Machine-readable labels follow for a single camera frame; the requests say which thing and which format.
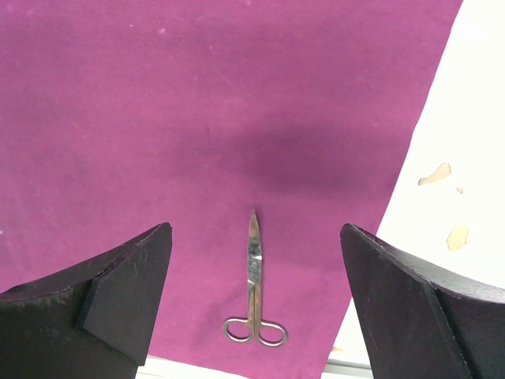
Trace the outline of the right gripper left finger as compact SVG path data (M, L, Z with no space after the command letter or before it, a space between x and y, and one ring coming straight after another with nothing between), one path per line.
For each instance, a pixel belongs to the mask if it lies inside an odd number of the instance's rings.
M172 228L1 294L3 378L134 378L148 356Z

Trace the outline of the purple cloth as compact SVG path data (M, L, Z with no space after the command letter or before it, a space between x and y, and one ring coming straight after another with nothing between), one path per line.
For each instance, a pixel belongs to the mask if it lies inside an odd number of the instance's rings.
M150 352L318 378L350 289L340 229L375 231L458 1L4 1L1 288L173 229ZM249 219L263 320L247 317Z

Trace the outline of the steel scissors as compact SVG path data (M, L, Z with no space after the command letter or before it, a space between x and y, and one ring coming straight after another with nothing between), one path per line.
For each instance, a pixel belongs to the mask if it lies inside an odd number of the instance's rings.
M288 340L287 330L280 324L263 320L263 251L260 235L260 224L253 209L249 219L247 244L247 287L248 311L247 317L229 317L223 322L223 333L235 343L248 343L257 340L265 347L281 347ZM249 334L237 336L230 331L232 324L245 325ZM267 340L262 335L263 329L271 328L281 334L279 340Z

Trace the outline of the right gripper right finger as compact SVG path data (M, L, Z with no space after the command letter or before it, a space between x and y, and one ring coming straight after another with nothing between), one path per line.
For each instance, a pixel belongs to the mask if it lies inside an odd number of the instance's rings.
M502 378L504 290L347 223L346 274L375 378Z

